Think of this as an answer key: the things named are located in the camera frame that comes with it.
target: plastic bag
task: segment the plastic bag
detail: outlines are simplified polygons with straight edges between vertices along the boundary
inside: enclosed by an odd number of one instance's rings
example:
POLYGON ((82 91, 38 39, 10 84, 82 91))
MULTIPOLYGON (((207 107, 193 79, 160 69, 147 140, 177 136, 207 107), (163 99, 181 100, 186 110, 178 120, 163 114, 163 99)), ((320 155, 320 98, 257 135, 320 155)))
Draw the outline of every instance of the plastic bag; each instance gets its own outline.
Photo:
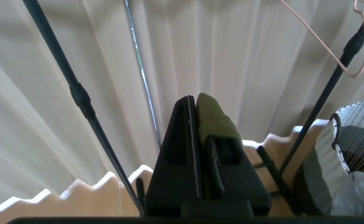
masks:
POLYGON ((364 172, 351 172, 332 198, 331 215, 364 215, 364 172))

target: laundry basket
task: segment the laundry basket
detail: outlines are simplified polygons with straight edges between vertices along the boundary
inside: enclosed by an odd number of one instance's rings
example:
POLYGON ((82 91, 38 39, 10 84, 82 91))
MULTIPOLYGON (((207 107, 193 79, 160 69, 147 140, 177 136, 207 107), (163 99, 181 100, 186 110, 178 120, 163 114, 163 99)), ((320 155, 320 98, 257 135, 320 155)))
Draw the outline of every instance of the laundry basket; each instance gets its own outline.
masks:
POLYGON ((308 215, 330 215, 350 172, 364 172, 364 100, 337 110, 294 177, 294 194, 308 215))

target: pink wire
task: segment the pink wire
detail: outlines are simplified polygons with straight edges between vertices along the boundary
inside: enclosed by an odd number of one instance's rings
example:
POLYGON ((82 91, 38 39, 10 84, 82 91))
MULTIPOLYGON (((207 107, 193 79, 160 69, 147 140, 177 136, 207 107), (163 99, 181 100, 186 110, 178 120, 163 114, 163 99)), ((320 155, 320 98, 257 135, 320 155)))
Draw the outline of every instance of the pink wire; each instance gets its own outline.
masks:
MULTIPOLYGON (((328 53, 335 59, 335 61, 338 63, 338 65, 341 67, 341 69, 350 77, 357 77, 359 75, 361 75, 364 72, 364 62, 362 67, 360 68, 360 70, 357 73, 351 73, 347 67, 345 67, 341 61, 337 58, 337 56, 334 55, 334 53, 327 47, 327 45, 323 42, 323 40, 312 30, 312 28, 310 28, 310 25, 308 25, 308 23, 305 22, 305 20, 303 20, 303 18, 298 15, 298 13, 296 13, 291 7, 289 7, 289 5, 284 1, 284 0, 280 0, 305 26, 306 28, 313 34, 313 36, 321 43, 321 45, 323 45, 323 47, 328 51, 328 53)), ((361 10, 357 9, 357 0, 354 1, 353 3, 353 10, 361 15, 362 19, 363 19, 363 24, 364 24, 364 12, 361 10)))

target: metal pole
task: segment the metal pole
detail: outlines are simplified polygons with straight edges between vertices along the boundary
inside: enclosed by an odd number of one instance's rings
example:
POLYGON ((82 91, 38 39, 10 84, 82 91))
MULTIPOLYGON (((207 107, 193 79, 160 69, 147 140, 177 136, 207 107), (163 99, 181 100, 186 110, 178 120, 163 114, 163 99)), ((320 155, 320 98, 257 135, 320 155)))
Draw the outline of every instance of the metal pole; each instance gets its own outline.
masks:
MULTIPOLYGON (((364 44, 364 29, 363 24, 360 26, 357 33, 348 41, 345 48, 343 49, 343 54, 341 56, 340 61, 345 67, 348 67, 354 56, 358 53, 361 47, 364 44)), ((310 113, 308 119, 305 122, 302 130, 300 131, 296 142, 294 143, 292 149, 289 151, 286 159, 282 162, 281 167, 279 169, 280 175, 285 171, 288 163, 291 161, 293 155, 298 150, 299 145, 301 144, 303 138, 305 137, 307 131, 309 130, 310 126, 312 125, 313 121, 316 119, 317 115, 319 114, 321 108, 324 106, 324 103, 327 101, 327 98, 330 96, 333 88, 337 84, 339 78, 341 77, 343 70, 337 65, 337 68, 334 70, 329 82, 325 86, 323 92, 321 93, 319 99, 317 100, 316 104, 313 107, 312 112, 310 113)))
POLYGON ((119 163, 118 158, 116 157, 113 148, 111 147, 110 142, 108 141, 103 128, 101 128, 100 122, 96 117, 95 110, 93 109, 90 103, 90 97, 81 83, 78 82, 71 66, 60 46, 58 40, 53 33, 53 30, 45 17, 43 10, 41 9, 37 0, 23 0, 26 5, 28 11, 31 14, 35 24, 37 25, 42 37, 45 39, 46 44, 48 45, 50 51, 52 52, 54 58, 58 66, 60 67, 65 79, 70 85, 71 95, 81 109, 81 112, 85 116, 85 118, 89 121, 92 130, 95 132, 96 137, 98 138, 101 146, 106 151, 108 158, 113 164, 115 170, 117 171, 119 178, 121 178, 126 190, 131 196, 135 206, 138 208, 140 216, 144 216, 144 210, 142 205, 139 203, 139 199, 134 193, 131 183, 129 183, 128 178, 124 170, 122 169, 121 164, 119 163))

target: olive green cloth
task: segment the olive green cloth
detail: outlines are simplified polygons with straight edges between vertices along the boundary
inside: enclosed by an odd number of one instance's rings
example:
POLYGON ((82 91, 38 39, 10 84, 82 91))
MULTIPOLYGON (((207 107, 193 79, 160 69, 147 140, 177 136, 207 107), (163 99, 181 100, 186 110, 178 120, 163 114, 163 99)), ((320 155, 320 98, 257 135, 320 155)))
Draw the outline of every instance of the olive green cloth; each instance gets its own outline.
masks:
POLYGON ((209 136, 237 138, 242 146, 241 137, 231 119, 224 114, 218 102, 210 95, 200 93, 196 104, 198 114, 198 136, 202 145, 209 136))

